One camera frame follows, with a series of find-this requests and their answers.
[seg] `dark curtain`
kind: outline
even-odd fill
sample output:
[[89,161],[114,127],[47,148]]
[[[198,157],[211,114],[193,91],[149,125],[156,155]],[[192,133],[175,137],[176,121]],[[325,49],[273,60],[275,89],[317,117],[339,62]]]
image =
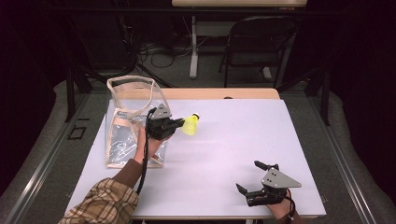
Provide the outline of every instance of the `dark curtain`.
[[[171,0],[129,0],[129,7],[170,8]],[[132,16],[131,25],[147,40],[172,50],[174,46],[174,21],[181,22],[181,17],[168,15]]]
[[331,91],[343,100],[353,147],[376,184],[396,202],[396,180],[389,176],[396,170],[396,4],[391,0],[308,0],[307,10],[340,10],[351,3],[357,4],[350,11],[359,12],[359,19],[349,24],[340,42],[334,39],[350,17],[303,20],[284,81],[329,60]]
[[396,204],[396,4],[376,1],[332,70],[353,147]]
[[0,194],[3,194],[47,122],[56,95],[47,76],[3,13],[0,13],[0,27],[3,82]]
[[36,1],[0,2],[1,184],[3,194],[29,155],[65,79],[65,59]]

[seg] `plaid sleeve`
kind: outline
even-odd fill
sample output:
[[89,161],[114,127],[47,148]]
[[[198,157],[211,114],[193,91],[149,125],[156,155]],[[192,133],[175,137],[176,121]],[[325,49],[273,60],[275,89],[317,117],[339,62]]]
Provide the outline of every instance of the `plaid sleeve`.
[[127,223],[137,202],[134,190],[106,178],[94,185],[84,201],[68,211],[59,223]]

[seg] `table leg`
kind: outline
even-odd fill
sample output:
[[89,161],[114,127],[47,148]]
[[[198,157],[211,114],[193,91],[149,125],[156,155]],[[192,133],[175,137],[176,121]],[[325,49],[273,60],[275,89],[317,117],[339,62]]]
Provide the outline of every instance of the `table leg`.
[[192,55],[191,55],[191,67],[190,67],[190,78],[197,78],[198,70],[198,53],[197,53],[197,27],[196,27],[195,16],[192,16],[191,32],[192,32]]

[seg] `clear plastic bag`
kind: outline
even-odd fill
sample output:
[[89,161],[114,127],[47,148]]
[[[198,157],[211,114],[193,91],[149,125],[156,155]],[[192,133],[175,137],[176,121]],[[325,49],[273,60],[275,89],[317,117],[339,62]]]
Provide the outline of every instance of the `clear plastic bag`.
[[[139,76],[110,78],[111,91],[106,113],[106,166],[122,168],[134,157],[139,129],[145,125],[150,109],[169,105],[154,79]],[[163,167],[166,141],[148,161],[148,167]]]

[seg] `yellow object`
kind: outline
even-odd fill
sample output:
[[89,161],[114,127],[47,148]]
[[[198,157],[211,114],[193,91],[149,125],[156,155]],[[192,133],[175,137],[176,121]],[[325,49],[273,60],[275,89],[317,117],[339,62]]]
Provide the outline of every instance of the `yellow object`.
[[181,131],[187,135],[195,135],[197,131],[198,119],[199,119],[198,114],[193,114],[188,118],[185,118],[184,124],[181,127]]

